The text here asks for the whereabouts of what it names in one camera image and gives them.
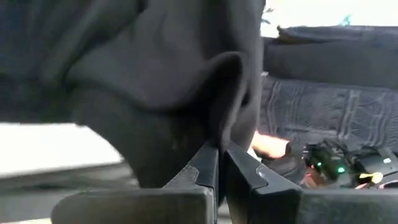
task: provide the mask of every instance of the black device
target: black device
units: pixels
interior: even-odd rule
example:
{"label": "black device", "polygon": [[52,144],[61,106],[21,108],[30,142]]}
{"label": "black device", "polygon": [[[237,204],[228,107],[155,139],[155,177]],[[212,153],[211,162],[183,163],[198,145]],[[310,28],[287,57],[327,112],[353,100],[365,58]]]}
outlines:
{"label": "black device", "polygon": [[351,167],[336,146],[323,141],[305,146],[305,163],[315,169],[330,187],[352,187]]}
{"label": "black device", "polygon": [[387,176],[398,172],[398,158],[388,148],[374,148],[373,152],[358,153],[354,163],[357,170],[368,174],[380,172]]}

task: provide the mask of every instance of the seat cushion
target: seat cushion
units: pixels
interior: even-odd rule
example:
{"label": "seat cushion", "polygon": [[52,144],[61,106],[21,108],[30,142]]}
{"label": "seat cushion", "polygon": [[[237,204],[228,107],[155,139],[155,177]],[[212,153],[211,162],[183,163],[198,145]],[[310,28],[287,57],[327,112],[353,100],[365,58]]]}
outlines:
{"label": "seat cushion", "polygon": [[398,91],[348,85],[262,79],[259,131],[298,144],[339,137],[349,145],[398,152]]}

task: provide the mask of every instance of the gray car seat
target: gray car seat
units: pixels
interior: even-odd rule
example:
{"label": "gray car seat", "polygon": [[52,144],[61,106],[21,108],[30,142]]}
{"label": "gray car seat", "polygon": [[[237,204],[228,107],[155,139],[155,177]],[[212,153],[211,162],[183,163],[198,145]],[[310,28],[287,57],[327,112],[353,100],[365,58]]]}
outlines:
{"label": "gray car seat", "polygon": [[396,150],[396,27],[293,27],[266,39],[260,132]]}

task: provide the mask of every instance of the electronic device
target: electronic device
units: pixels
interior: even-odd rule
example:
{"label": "electronic device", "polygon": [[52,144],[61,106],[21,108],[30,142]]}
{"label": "electronic device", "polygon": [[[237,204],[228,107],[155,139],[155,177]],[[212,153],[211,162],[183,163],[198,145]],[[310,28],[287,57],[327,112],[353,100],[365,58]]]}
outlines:
{"label": "electronic device", "polygon": [[[368,184],[372,188],[387,181],[398,180],[398,158],[388,148],[361,146],[349,149],[339,139],[324,139],[317,144],[305,147],[306,165],[318,172],[328,184],[328,188],[355,188]],[[377,184],[371,174],[381,177]]]}
{"label": "electronic device", "polygon": [[305,163],[324,178],[329,187],[352,187],[351,167],[335,148],[325,142],[307,144]]}

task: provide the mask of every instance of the orange object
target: orange object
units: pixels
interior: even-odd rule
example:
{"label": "orange object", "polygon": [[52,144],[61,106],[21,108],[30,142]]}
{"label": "orange object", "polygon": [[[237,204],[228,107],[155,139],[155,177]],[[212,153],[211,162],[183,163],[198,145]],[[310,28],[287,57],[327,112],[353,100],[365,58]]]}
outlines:
{"label": "orange object", "polygon": [[288,140],[260,134],[258,131],[254,133],[252,140],[253,149],[257,153],[265,154],[273,159],[278,159],[285,155],[287,143],[289,143]]}

